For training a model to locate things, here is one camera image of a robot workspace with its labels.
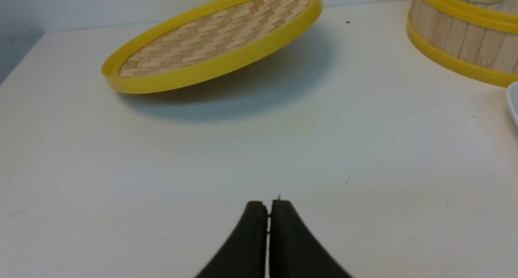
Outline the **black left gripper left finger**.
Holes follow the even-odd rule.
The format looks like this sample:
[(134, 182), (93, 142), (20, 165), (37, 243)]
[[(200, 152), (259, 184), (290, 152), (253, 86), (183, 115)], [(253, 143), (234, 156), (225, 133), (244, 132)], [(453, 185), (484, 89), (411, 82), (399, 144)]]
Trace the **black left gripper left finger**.
[(247, 203), (231, 235), (198, 278), (264, 278), (268, 212), (261, 201)]

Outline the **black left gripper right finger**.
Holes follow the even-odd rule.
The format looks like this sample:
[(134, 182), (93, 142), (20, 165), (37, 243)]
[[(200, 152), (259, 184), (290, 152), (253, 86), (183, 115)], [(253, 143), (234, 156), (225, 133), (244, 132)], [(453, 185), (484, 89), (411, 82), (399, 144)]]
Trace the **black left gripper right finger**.
[(270, 213), (271, 278), (350, 278), (287, 200), (273, 200)]

